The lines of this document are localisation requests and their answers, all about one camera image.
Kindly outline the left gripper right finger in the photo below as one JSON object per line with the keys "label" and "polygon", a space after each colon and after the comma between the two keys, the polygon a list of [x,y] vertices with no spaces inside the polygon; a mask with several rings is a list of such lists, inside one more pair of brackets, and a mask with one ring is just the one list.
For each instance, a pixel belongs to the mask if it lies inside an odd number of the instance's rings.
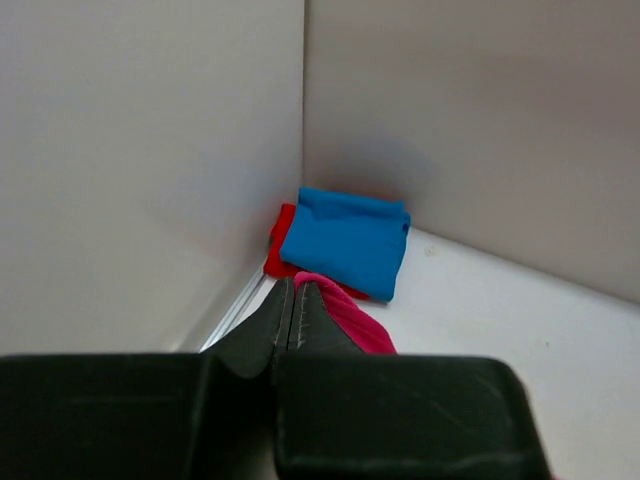
{"label": "left gripper right finger", "polygon": [[368,354],[295,287],[274,366],[282,479],[548,479],[525,388],[490,357]]}

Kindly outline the magenta t shirt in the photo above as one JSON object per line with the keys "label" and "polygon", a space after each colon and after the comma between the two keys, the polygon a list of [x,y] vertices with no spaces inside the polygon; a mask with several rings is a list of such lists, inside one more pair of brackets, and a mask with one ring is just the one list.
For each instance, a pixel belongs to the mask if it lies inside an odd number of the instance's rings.
{"label": "magenta t shirt", "polygon": [[294,285],[297,289],[311,284],[319,288],[324,310],[329,318],[362,351],[376,355],[397,354],[387,330],[361,310],[337,283],[320,274],[309,272],[300,272],[294,277]]}

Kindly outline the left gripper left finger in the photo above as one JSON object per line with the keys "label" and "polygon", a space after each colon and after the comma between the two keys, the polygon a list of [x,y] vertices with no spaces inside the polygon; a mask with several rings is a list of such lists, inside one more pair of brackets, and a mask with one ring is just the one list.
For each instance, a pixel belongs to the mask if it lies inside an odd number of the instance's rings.
{"label": "left gripper left finger", "polygon": [[271,407],[291,280],[200,353],[38,354],[1,360],[5,479],[197,479]]}

